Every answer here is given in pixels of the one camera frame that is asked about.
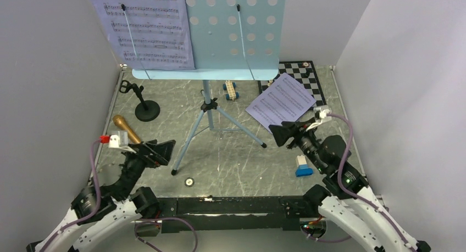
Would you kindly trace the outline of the light blue music stand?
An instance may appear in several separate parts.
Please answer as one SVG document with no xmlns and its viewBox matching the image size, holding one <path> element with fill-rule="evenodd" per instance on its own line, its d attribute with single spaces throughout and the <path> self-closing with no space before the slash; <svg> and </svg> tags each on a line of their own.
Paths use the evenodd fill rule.
<svg viewBox="0 0 466 252">
<path fill-rule="evenodd" d="M 199 134 L 203 117 L 214 129 L 213 111 L 225 115 L 210 95 L 211 80 L 270 80 L 279 72 L 285 0 L 186 0 L 193 70 L 133 70 L 137 79 L 200 80 L 204 102 L 180 156 Z"/>
</svg>

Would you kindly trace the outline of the black microphone stand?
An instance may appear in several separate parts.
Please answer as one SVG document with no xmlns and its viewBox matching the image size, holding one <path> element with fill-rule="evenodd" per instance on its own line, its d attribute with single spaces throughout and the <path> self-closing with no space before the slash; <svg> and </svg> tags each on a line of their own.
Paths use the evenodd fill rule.
<svg viewBox="0 0 466 252">
<path fill-rule="evenodd" d="M 160 106 L 153 100 L 145 100 L 142 92 L 144 87 L 138 86 L 135 83 L 130 83 L 127 80 L 122 80 L 119 86 L 120 93 L 128 93 L 133 91 L 136 97 L 139 99 L 139 104 L 135 108 L 135 116 L 142 122 L 150 122 L 155 120 L 160 114 Z"/>
</svg>

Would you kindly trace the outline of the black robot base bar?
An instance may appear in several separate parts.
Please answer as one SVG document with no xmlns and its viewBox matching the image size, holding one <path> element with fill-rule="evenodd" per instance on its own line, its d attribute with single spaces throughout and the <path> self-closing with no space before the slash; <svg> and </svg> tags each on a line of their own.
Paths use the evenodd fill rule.
<svg viewBox="0 0 466 252">
<path fill-rule="evenodd" d="M 298 231 L 317 220 L 316 207 L 302 196 L 159 198 L 162 218 L 187 221 L 162 224 L 163 233 L 237 229 L 281 229 Z"/>
</svg>

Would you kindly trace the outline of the gold microphone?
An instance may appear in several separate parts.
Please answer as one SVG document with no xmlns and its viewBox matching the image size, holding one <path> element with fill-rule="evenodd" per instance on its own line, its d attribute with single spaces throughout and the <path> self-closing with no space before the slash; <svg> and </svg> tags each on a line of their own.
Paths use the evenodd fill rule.
<svg viewBox="0 0 466 252">
<path fill-rule="evenodd" d="M 129 140 L 133 144 L 140 144 L 142 143 L 142 139 L 136 134 L 136 132 L 131 128 L 131 126 L 127 123 L 126 119 L 121 115 L 114 115 L 113 118 L 114 125 L 121 129 L 122 131 L 127 132 L 127 136 Z"/>
</svg>

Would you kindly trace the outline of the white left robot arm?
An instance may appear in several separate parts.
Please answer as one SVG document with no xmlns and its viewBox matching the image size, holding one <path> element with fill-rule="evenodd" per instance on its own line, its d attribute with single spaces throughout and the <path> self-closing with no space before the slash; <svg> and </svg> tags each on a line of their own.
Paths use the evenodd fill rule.
<svg viewBox="0 0 466 252">
<path fill-rule="evenodd" d="M 153 191 L 149 187 L 135 188 L 135 184 L 145 169 L 168 165 L 175 140 L 124 144 L 117 142 L 115 136 L 103 136 L 99 142 L 125 157 L 117 180 L 100 186 L 92 163 L 92 182 L 74 198 L 52 233 L 28 244 L 26 251 L 89 251 L 124 224 L 153 219 L 160 212 L 160 202 Z"/>
</svg>

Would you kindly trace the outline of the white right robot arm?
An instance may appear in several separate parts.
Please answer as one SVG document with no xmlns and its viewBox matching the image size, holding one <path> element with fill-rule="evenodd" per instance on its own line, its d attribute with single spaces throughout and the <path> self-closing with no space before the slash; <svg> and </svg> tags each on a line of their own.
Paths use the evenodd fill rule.
<svg viewBox="0 0 466 252">
<path fill-rule="evenodd" d="M 339 135 L 318 139 L 307 122 L 270 125 L 277 146 L 290 139 L 288 149 L 298 147 L 324 175 L 303 195 L 303 209 L 309 216 L 321 215 L 332 221 L 365 251 L 431 251 L 430 245 L 408 234 L 393 219 L 373 193 L 365 177 L 343 154 L 347 144 Z"/>
</svg>

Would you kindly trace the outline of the sheet music page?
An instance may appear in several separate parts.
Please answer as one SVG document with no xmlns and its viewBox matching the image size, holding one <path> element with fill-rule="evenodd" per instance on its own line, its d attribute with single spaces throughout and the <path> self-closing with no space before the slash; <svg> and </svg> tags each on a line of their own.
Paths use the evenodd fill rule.
<svg viewBox="0 0 466 252">
<path fill-rule="evenodd" d="M 316 102 L 301 83 L 284 73 L 255 98 L 245 111 L 271 133 L 270 125 L 280 126 L 283 121 L 295 122 Z"/>
</svg>

